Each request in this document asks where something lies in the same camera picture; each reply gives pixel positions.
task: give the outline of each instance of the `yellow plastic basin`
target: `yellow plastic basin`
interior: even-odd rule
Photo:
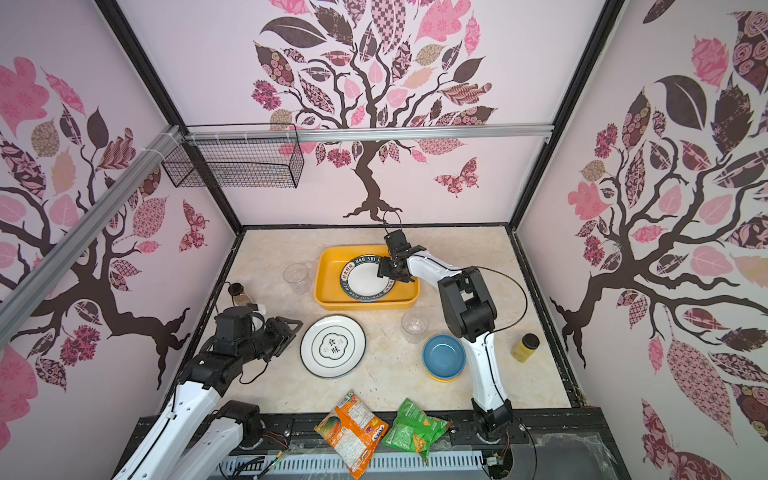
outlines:
[[[358,302],[341,290],[341,271],[352,259],[361,255],[388,257],[386,245],[349,245],[330,247],[320,255],[315,279],[315,301],[326,310],[395,310],[411,308],[419,298],[419,279],[411,283],[396,282],[392,291],[375,302]]]

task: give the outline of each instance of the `aluminum rail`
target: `aluminum rail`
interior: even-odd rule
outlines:
[[[295,139],[293,128],[289,130],[259,131],[210,131],[216,127],[247,127],[248,124],[200,125],[190,126],[192,131],[186,136],[187,141],[234,140],[277,138],[285,136]],[[381,140],[420,140],[422,138],[471,138],[471,137],[548,137],[552,133],[552,124],[491,124],[448,127],[391,127],[391,128],[340,128],[299,130],[300,142],[337,142],[337,141],[381,141]]]
[[[91,241],[117,213],[138,186],[182,140],[178,127],[168,127],[131,162],[114,185],[83,215],[53,247],[43,261],[3,300],[0,305],[0,349],[18,331],[88,248]]]

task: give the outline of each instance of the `table surface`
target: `table surface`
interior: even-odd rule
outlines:
[[[406,397],[424,410],[472,407],[469,368],[453,382],[438,382],[422,364],[426,339],[449,333],[438,292],[425,283],[415,307],[433,314],[421,343],[413,345],[403,337],[400,320],[406,310],[340,312],[357,320],[365,331],[367,346],[360,364],[346,376],[332,380],[317,378],[304,368],[300,358],[303,334],[331,312],[315,302],[311,291],[302,296],[293,293],[283,280],[283,271],[291,263],[308,262],[313,266],[314,275],[320,254],[326,248],[383,244],[383,236],[382,228],[250,230],[246,233],[227,279],[242,283],[251,299],[266,305],[269,316],[301,320],[304,327],[256,382],[246,386],[234,381],[220,405],[233,399],[256,404],[262,412],[328,412],[353,389],[371,410],[397,410]],[[406,236],[412,245],[423,245],[440,260],[456,266],[479,265],[500,270],[525,288],[504,227],[406,228]],[[485,270],[482,274],[498,310],[496,328],[509,325],[524,311],[522,292],[503,276]],[[226,290],[223,289],[217,302],[219,310],[232,305]],[[214,330],[211,318],[203,339],[212,336]],[[520,363],[512,358],[511,351],[526,333],[536,334],[541,345],[528,361]],[[523,320],[496,334],[495,348],[502,382],[513,408],[571,406],[530,300]],[[263,361],[250,362],[243,368],[243,378],[250,380],[263,368]]]

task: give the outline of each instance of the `chip bag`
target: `chip bag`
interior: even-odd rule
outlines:
[[[406,399],[397,410],[397,418],[387,436],[384,445],[415,452],[422,456],[424,463],[429,461],[429,446],[448,430],[451,422],[428,417],[410,399]]]
[[[339,405],[315,427],[349,468],[355,480],[362,477],[373,451],[389,425],[373,415],[366,404],[350,390]]]

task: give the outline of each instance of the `black lid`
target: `black lid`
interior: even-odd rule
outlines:
[[[531,350],[536,350],[538,348],[538,337],[533,333],[526,333],[523,335],[523,345]]]
[[[230,287],[227,289],[230,296],[241,295],[244,291],[245,289],[243,288],[242,283],[230,283]]]

